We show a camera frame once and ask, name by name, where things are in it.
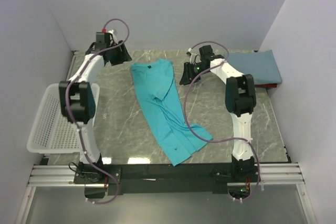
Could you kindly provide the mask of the turquoise t shirt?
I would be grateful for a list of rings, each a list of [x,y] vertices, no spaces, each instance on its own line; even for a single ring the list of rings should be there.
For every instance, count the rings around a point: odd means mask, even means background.
[[[176,166],[202,149],[211,134],[193,123],[188,128],[176,88],[171,61],[160,59],[152,63],[131,66],[134,90],[142,113],[163,152]]]

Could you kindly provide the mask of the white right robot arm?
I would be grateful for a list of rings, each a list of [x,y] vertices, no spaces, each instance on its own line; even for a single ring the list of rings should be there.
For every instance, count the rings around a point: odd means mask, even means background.
[[[224,56],[216,55],[210,45],[193,53],[188,49],[189,61],[184,63],[180,85],[189,85],[201,79],[201,73],[211,72],[225,84],[225,107],[233,122],[234,148],[230,175],[235,181],[243,181],[255,168],[251,143],[251,118],[256,106],[254,79],[230,65]]]

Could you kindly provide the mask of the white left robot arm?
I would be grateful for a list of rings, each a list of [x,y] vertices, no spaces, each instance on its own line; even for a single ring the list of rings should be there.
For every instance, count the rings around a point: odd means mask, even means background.
[[[80,146],[75,179],[82,183],[99,183],[108,177],[93,132],[97,105],[92,84],[106,64],[116,66],[131,60],[124,41],[117,40],[115,31],[103,29],[96,33],[96,41],[86,51],[77,72],[58,85],[61,113],[72,123]]]

